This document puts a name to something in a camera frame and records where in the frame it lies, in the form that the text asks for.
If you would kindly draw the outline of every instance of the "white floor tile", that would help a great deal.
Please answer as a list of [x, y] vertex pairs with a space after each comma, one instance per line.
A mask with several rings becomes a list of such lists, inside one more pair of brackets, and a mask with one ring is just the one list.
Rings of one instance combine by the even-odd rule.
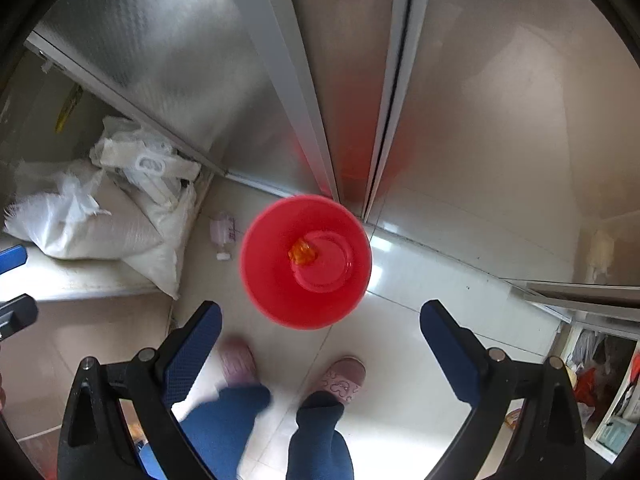
[[546, 355], [559, 321], [511, 294], [511, 285], [436, 251], [377, 229], [369, 290], [419, 311], [440, 300], [475, 333]]
[[[348, 443], [356, 478], [424, 478], [469, 408], [444, 378], [422, 337], [417, 312], [367, 294], [332, 327], [306, 383], [344, 355], [358, 357], [367, 367], [364, 387], [337, 428]], [[260, 458], [281, 472], [301, 396]]]
[[246, 480], [284, 480], [284, 477], [284, 473], [258, 462]]
[[160, 292], [44, 303], [38, 324], [46, 328], [75, 374], [87, 355], [108, 364], [128, 361], [147, 346], [158, 348], [166, 336], [171, 303], [172, 299]]
[[252, 458], [242, 457], [240, 465], [238, 466], [238, 478], [240, 480], [249, 480], [257, 464], [258, 462]]
[[[181, 297], [175, 304], [174, 316], [182, 325], [202, 301], [212, 300], [220, 305], [223, 313], [220, 339], [239, 334], [249, 341], [260, 378], [273, 395], [272, 405], [258, 417], [247, 444], [246, 455], [256, 460], [282, 420], [329, 329], [292, 330], [261, 314], [242, 288], [238, 272], [241, 241], [239, 237], [232, 259], [220, 262], [209, 242], [208, 219], [201, 215], [196, 220], [187, 246]], [[217, 356], [213, 355], [203, 367], [188, 399], [177, 408], [177, 415], [181, 416], [203, 399], [215, 396], [215, 386], [221, 378]]]
[[258, 213], [278, 199], [259, 189], [217, 176], [202, 204], [202, 215], [211, 217], [217, 212], [228, 212], [236, 219], [236, 231], [244, 233]]
[[484, 345], [485, 348], [491, 348], [494, 346], [501, 348], [506, 352], [506, 354], [511, 358], [512, 361], [523, 361], [525, 363], [539, 364], [545, 360], [545, 357], [543, 357], [542, 355], [527, 352], [526, 350], [521, 350], [520, 348], [501, 343], [500, 341], [496, 341], [495, 339], [483, 337], [478, 334], [476, 334], [476, 337]]

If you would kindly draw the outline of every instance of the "foot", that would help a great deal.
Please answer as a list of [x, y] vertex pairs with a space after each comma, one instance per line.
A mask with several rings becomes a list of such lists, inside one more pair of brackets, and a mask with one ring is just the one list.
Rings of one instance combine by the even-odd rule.
[[258, 373], [249, 345], [241, 337], [227, 339], [218, 350], [222, 361], [222, 373], [228, 386], [257, 384]]
[[312, 393], [326, 391], [343, 404], [349, 404], [360, 391], [366, 371], [355, 357], [344, 357], [329, 366], [322, 378], [311, 390]]

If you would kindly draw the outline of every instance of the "tile floor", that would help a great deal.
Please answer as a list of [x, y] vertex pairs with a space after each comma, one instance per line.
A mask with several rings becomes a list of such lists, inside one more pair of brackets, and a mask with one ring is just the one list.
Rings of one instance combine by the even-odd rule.
[[2, 416], [17, 439], [62, 423], [80, 361], [129, 360], [164, 340], [171, 298], [140, 296], [49, 301], [38, 304], [38, 322], [2, 343], [0, 370], [7, 406]]
[[[283, 480], [295, 412], [308, 384], [335, 358], [354, 354], [367, 380], [338, 429], [357, 479], [422, 479], [460, 428], [468, 406], [454, 397], [418, 328], [422, 304], [438, 298], [486, 346], [512, 358], [541, 362], [558, 320], [524, 303], [510, 287], [435, 251], [367, 226], [373, 253], [369, 291], [356, 310], [330, 328], [301, 332], [274, 324], [242, 290], [238, 254], [216, 260], [208, 217], [224, 210], [236, 218], [238, 245], [251, 220], [276, 200], [266, 193], [215, 179], [187, 246], [181, 297], [174, 315], [184, 323], [203, 300], [223, 309], [223, 336], [243, 334], [256, 355], [273, 404], [256, 421], [239, 476]], [[178, 418], [216, 396], [222, 374], [212, 352], [188, 398], [174, 406]]]
[[[528, 206], [532, 203], [526, 193], [521, 193], [519, 200], [528, 201]], [[528, 212], [520, 204], [512, 207]], [[554, 223], [556, 220], [548, 223], [553, 226], [560, 224], [559, 221]], [[569, 249], [563, 248], [561, 255], [555, 254], [501, 226], [494, 219], [483, 218], [399, 183], [393, 184], [383, 198], [376, 200], [370, 221], [495, 276], [550, 282], [572, 281], [574, 259], [566, 256]], [[577, 231], [578, 228], [567, 228], [567, 231], [571, 230]], [[547, 244], [552, 244], [557, 237], [558, 232], [548, 227]], [[573, 241], [575, 254], [577, 233], [571, 232], [566, 237]]]

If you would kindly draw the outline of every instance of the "red plastic bowl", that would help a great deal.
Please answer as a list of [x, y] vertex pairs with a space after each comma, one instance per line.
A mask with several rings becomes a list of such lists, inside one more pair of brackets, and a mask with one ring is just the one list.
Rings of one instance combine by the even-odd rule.
[[[344, 259], [349, 269], [338, 277], [338, 288], [326, 287], [328, 292], [302, 286], [288, 254], [299, 238], [318, 232], [335, 235], [350, 249]], [[246, 232], [240, 274], [249, 297], [265, 316], [290, 328], [322, 328], [350, 313], [364, 296], [371, 275], [369, 240], [360, 222], [328, 198], [284, 198], [265, 209]]]

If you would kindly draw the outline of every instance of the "storage cabinet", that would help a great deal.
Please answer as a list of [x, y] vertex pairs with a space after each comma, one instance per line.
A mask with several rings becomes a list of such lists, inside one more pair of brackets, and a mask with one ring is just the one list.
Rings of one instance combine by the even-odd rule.
[[[580, 335], [587, 330], [591, 330], [591, 328], [588, 328], [586, 325], [580, 322], [576, 322], [571, 326], [567, 342], [565, 343], [564, 348], [562, 349], [562, 352], [560, 354], [560, 357], [563, 361], [568, 363], [571, 360]], [[613, 447], [610, 444], [612, 442], [612, 436], [607, 436], [607, 433], [610, 432], [610, 427], [612, 426], [612, 424], [617, 423], [616, 420], [620, 420], [621, 418], [617, 416], [616, 413], [618, 412], [620, 408], [620, 402], [630, 385], [630, 376], [634, 359], [636, 356], [640, 356], [640, 338], [631, 333], [627, 334], [626, 338], [621, 337], [619, 333], [614, 335], [612, 333], [608, 333], [606, 330], [603, 330], [600, 333], [604, 334], [604, 337], [607, 338], [610, 337], [619, 339], [619, 342], [622, 343], [628, 342], [628, 347], [631, 348], [631, 351], [628, 352], [628, 359], [625, 359], [626, 366], [619, 372], [619, 376], [616, 378], [618, 387], [612, 399], [606, 403], [606, 410], [604, 410], [604, 412], [598, 412], [598, 409], [596, 409], [596, 412], [593, 413], [584, 427], [584, 443], [609, 463], [613, 463], [613, 461], [617, 457], [617, 453], [614, 450], [610, 449], [610, 447]], [[629, 426], [629, 429], [635, 427], [634, 423], [626, 420], [623, 420], [623, 422], [620, 422], [620, 424]]]

